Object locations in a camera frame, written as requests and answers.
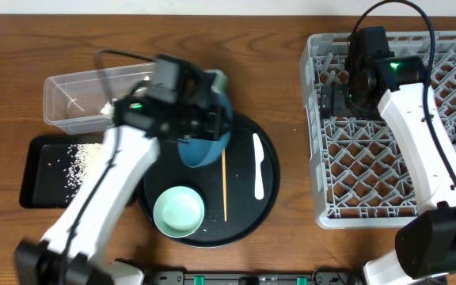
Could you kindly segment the pile of white rice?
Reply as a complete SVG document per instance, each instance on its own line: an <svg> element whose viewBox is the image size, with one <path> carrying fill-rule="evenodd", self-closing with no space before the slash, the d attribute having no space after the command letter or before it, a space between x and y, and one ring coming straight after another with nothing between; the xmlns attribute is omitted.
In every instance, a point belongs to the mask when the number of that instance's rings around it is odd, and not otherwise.
<svg viewBox="0 0 456 285"><path fill-rule="evenodd" d="M102 144L62 144L54 148L58 149L59 153L51 153L51 158L45 159L47 170L59 175L63 184L59 187L59 196L70 202L77 195L87 176L99 168L98 161L104 153Z"/></svg>

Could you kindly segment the blue plate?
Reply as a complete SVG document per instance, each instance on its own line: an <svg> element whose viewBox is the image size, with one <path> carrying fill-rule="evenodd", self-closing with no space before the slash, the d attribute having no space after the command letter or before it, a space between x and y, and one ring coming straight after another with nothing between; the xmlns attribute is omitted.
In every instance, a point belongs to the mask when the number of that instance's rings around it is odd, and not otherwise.
<svg viewBox="0 0 456 285"><path fill-rule="evenodd" d="M205 70L208 110L203 113L199 130L177 144L182 162L190 168L210 165L230 141L234 113L226 94L227 76L221 70Z"/></svg>

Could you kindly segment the wooden chopstick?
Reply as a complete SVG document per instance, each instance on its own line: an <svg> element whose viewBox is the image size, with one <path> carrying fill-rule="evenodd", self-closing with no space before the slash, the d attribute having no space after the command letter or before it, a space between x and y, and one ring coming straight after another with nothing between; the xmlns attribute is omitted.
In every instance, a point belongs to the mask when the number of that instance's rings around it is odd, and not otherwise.
<svg viewBox="0 0 456 285"><path fill-rule="evenodd" d="M224 221L227 222L226 149L222 150L222 201Z"/></svg>

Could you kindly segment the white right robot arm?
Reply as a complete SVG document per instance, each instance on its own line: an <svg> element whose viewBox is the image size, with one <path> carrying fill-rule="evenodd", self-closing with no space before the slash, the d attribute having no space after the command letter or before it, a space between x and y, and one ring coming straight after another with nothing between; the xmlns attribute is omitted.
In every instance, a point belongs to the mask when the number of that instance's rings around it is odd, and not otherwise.
<svg viewBox="0 0 456 285"><path fill-rule="evenodd" d="M418 215L393 251L367 262L368 284L414 284L456 273L456 153L435 110L431 64L393 52L349 55L347 85L328 94L330 115L381 119L393 132L416 196Z"/></svg>

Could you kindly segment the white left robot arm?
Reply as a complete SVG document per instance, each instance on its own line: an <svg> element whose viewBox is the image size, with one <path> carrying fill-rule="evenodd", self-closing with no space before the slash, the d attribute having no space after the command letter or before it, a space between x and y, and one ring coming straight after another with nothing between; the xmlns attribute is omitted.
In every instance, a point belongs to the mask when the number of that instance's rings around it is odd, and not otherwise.
<svg viewBox="0 0 456 285"><path fill-rule="evenodd" d="M113 103L114 127L104 133L103 168L88 175L77 196L39 243L14 253L21 284L142 284L144 271L116 261L101 266L108 240L135 187L159 155L158 137L216 140L230 123L230 101L216 84L194 90L140 82ZM178 130L161 130L162 124Z"/></svg>

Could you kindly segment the mint green bowl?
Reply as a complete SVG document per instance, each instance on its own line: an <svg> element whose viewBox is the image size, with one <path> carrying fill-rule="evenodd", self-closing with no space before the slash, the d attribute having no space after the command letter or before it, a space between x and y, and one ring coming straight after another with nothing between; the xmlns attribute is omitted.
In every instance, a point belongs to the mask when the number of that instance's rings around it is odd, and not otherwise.
<svg viewBox="0 0 456 285"><path fill-rule="evenodd" d="M165 190L153 209L154 224L165 236L185 238L202 224L205 205L193 188L175 186Z"/></svg>

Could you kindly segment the white paper napkin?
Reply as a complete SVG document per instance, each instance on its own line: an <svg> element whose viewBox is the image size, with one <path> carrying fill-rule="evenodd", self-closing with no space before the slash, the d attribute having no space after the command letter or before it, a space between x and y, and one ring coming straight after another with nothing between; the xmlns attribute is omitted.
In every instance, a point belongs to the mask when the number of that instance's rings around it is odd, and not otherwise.
<svg viewBox="0 0 456 285"><path fill-rule="evenodd" d="M103 116L112 116L114 113L114 105L112 101L107 101L106 104L101 108L100 114Z"/></svg>

